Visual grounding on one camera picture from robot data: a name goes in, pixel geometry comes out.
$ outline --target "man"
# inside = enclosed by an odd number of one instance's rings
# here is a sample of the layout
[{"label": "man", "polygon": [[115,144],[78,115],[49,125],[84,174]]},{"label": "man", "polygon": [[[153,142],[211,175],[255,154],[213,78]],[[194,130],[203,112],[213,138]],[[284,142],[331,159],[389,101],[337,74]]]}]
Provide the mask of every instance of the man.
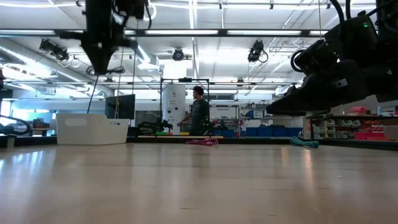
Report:
[{"label": "man", "polygon": [[191,130],[189,132],[191,136],[203,135],[203,122],[209,112],[209,104],[203,99],[203,94],[204,90],[202,87],[195,86],[193,88],[193,99],[195,99],[195,101],[192,104],[191,112],[177,124],[177,126],[180,126],[182,123],[192,118]]}]

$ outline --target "green object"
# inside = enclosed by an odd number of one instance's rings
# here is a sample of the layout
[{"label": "green object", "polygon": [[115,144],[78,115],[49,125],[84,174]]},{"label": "green object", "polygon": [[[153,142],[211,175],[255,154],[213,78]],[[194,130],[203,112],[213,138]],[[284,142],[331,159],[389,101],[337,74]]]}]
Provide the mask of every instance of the green object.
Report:
[{"label": "green object", "polygon": [[311,148],[318,148],[319,147],[319,142],[318,141],[302,141],[298,137],[293,137],[292,140],[290,140],[290,144],[293,146],[305,146],[305,147],[311,147]]}]

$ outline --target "white storage container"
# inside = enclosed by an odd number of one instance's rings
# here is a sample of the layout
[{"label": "white storage container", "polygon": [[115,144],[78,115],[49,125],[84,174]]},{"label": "white storage container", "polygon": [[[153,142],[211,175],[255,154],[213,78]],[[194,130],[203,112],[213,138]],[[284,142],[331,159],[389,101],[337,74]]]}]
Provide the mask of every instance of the white storage container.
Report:
[{"label": "white storage container", "polygon": [[57,114],[58,144],[105,145],[126,143],[128,119],[104,114]]}]

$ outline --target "ceiling light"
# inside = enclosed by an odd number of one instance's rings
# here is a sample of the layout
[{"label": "ceiling light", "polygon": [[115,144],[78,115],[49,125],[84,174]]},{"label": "ceiling light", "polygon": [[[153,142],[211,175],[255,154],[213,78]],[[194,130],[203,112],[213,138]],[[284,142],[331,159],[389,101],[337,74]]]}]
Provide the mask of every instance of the ceiling light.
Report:
[{"label": "ceiling light", "polygon": [[147,35],[216,35],[218,30],[146,30]]},{"label": "ceiling light", "polygon": [[1,35],[55,35],[54,30],[0,30]]},{"label": "ceiling light", "polygon": [[325,35],[327,32],[329,32],[329,31],[328,30],[321,30],[321,31],[319,31],[319,30],[311,30],[310,31],[310,35],[319,35],[319,34]]},{"label": "ceiling light", "polygon": [[29,85],[25,85],[25,84],[19,84],[19,85],[14,85],[14,84],[6,84],[7,86],[12,86],[12,87],[16,87],[16,88],[20,88],[23,90],[34,90],[33,87],[29,86]]},{"label": "ceiling light", "polygon": [[124,31],[124,35],[135,35],[136,34],[136,31],[134,31],[134,30],[125,30]]},{"label": "ceiling light", "polygon": [[300,35],[301,30],[228,30],[229,35]]}]

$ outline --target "fluorescent light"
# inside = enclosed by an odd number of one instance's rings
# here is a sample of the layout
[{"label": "fluorescent light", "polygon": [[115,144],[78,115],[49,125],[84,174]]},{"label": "fluorescent light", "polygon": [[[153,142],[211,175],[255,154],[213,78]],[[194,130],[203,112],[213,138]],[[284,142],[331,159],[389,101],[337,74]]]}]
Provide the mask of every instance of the fluorescent light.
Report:
[{"label": "fluorescent light", "polygon": [[319,32],[319,30],[311,30],[310,31],[310,35],[319,35],[319,33],[321,33],[321,35],[325,35],[327,32],[329,32],[328,30],[321,30]]},{"label": "fluorescent light", "polygon": [[136,31],[134,31],[134,30],[125,30],[124,31],[124,35],[135,35],[136,34]]},{"label": "fluorescent light", "polygon": [[12,86],[12,87],[16,87],[16,88],[20,88],[23,90],[34,90],[33,87],[29,86],[29,85],[25,85],[25,84],[19,84],[19,85],[14,85],[14,84],[6,84],[8,86]]},{"label": "fluorescent light", "polygon": [[301,30],[228,30],[229,35],[300,35]]},{"label": "fluorescent light", "polygon": [[148,35],[216,35],[218,30],[146,30]]},{"label": "fluorescent light", "polygon": [[159,70],[159,66],[151,63],[141,63],[137,66],[140,70]]},{"label": "fluorescent light", "polygon": [[55,35],[54,30],[0,30],[2,35]]}]

